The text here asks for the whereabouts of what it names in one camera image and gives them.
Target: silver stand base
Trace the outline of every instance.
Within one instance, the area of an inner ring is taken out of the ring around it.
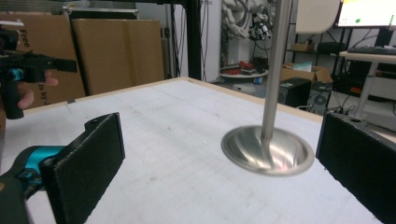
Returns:
[[[263,175],[295,175],[314,162],[312,148],[293,133],[274,129],[269,153],[263,151],[262,126],[246,126],[226,133],[221,146],[234,163]]]

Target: monitor screen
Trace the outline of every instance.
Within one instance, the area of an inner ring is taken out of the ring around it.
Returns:
[[[396,25],[396,0],[341,0],[335,26],[381,28]]]

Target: desk leg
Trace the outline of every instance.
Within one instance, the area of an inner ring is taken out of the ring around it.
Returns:
[[[361,112],[363,111],[364,105],[366,104],[366,101],[369,98],[370,90],[374,85],[375,71],[377,67],[378,67],[378,63],[372,63],[369,74],[367,75],[366,80],[364,81],[363,90],[361,91],[361,98],[359,99],[358,108],[356,109],[354,116],[356,119],[361,119]]]

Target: white desk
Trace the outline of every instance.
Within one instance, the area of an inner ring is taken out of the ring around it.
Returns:
[[[355,118],[361,119],[361,112],[363,110],[364,104],[367,101],[369,94],[373,90],[373,86],[375,82],[378,82],[382,88],[391,88],[390,90],[395,89],[396,80],[387,79],[384,81],[384,78],[376,77],[375,71],[378,67],[379,63],[396,63],[396,56],[392,55],[378,55],[378,54],[358,54],[358,53],[348,53],[347,51],[343,51],[340,53],[340,56],[345,57],[350,60],[358,60],[358,61],[366,61],[372,62],[370,67],[369,74],[366,77],[364,82],[363,90],[361,91],[361,98],[359,99],[359,103],[356,109]],[[376,96],[386,97],[389,99],[396,100],[396,94],[392,94],[389,92],[381,91],[381,87],[377,88],[372,94]]]
[[[222,137],[261,125],[262,111],[263,99],[187,78],[31,110],[7,123],[1,172],[23,149],[67,145],[84,122],[120,112],[126,159],[88,223],[379,223],[317,160],[291,177],[229,161]],[[317,115],[278,106],[276,127],[314,150],[320,125]],[[35,223],[54,223],[45,192],[28,207]]]

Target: human hand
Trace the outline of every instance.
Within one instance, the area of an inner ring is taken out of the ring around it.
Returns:
[[[51,76],[51,71],[45,71],[46,82],[44,85],[46,86],[56,86],[58,85],[58,79]],[[21,96],[21,100],[18,102],[19,109],[25,109],[29,105],[31,105],[35,99],[35,95],[32,90],[27,87],[26,82],[19,82],[18,83],[18,91]],[[4,111],[3,102],[0,99],[0,111]]]

